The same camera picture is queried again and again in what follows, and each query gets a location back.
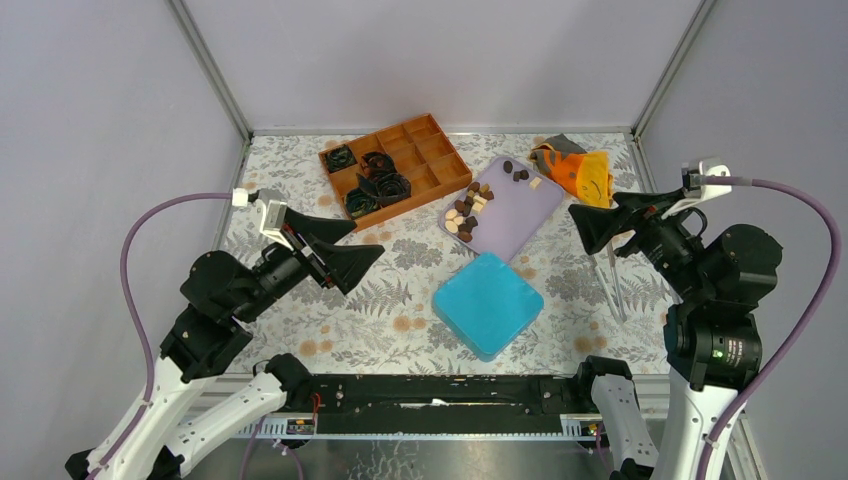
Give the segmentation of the metal serving tongs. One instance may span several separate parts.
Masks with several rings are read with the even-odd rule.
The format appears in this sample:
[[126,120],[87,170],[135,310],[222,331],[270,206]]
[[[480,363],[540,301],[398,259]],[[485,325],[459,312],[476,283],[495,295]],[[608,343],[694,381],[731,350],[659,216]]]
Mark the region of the metal serving tongs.
[[603,296],[612,313],[614,320],[619,324],[627,322],[627,314],[623,302],[622,288],[616,266],[616,257],[611,244],[606,246],[606,259],[608,270],[605,271],[600,263],[598,255],[589,257],[593,272],[599,282]]

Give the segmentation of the teal box lid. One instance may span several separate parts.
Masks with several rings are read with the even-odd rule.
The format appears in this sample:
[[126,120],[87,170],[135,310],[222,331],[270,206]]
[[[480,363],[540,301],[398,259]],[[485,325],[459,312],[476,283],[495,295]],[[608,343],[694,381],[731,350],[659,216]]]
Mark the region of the teal box lid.
[[432,306],[477,359],[491,362],[537,319],[544,299],[508,264],[487,252],[439,287]]

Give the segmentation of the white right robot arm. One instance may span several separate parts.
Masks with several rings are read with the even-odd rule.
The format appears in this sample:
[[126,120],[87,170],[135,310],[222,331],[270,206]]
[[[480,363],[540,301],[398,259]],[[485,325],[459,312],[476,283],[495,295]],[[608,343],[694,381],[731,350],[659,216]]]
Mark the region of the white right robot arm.
[[753,312],[776,287],[781,245],[749,224],[704,243],[686,229],[686,213],[674,211],[683,197],[621,192],[612,209],[569,207],[588,254],[627,234],[615,255],[644,255],[678,297],[663,329],[670,367],[664,444],[651,443],[626,362],[590,355],[578,368],[573,396],[583,410],[601,414],[614,479],[697,477],[703,452],[723,454],[737,417],[730,404],[760,370]]

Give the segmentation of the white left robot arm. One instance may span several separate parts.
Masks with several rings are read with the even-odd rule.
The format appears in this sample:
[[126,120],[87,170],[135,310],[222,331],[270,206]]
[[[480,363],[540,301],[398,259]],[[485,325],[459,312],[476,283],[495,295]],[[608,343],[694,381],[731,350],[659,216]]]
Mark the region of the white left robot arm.
[[294,355],[278,354],[249,386],[192,424],[180,423],[251,342],[245,324],[308,278],[342,294],[358,285],[385,249],[340,244],[354,228],[351,220],[285,209],[272,222],[274,242],[254,266],[221,250],[198,257],[180,288],[188,305],[160,345],[151,384],[100,446],[68,458],[70,477],[179,479],[252,421],[281,408],[304,407],[311,374]]

